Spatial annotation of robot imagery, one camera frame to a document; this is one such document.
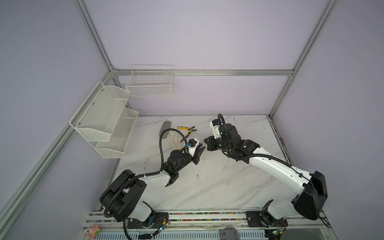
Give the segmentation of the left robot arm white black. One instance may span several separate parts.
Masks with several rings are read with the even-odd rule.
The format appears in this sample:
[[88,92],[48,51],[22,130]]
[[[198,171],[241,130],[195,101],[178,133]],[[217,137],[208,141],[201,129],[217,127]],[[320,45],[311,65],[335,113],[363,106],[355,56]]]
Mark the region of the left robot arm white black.
[[117,222],[133,220],[143,228],[152,227],[156,220],[156,211],[142,200],[145,190],[172,185],[183,168],[190,163],[199,163],[205,149],[199,143],[195,146],[188,144],[182,150],[173,150],[161,171],[140,175],[130,170],[123,171],[100,197],[100,203],[104,207],[103,216],[114,218]]

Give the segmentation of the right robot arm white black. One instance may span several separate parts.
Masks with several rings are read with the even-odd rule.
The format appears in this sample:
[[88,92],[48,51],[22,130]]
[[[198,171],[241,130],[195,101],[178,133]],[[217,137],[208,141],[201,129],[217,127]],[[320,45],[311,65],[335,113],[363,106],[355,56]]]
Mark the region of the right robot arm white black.
[[273,156],[252,140],[243,140],[235,126],[213,120],[210,123],[213,135],[204,142],[209,151],[220,150],[228,158],[258,167],[274,176],[294,193],[281,200],[269,200],[259,212],[258,222],[271,227],[285,217],[301,215],[315,221],[319,219],[328,198],[325,176],[301,170]]

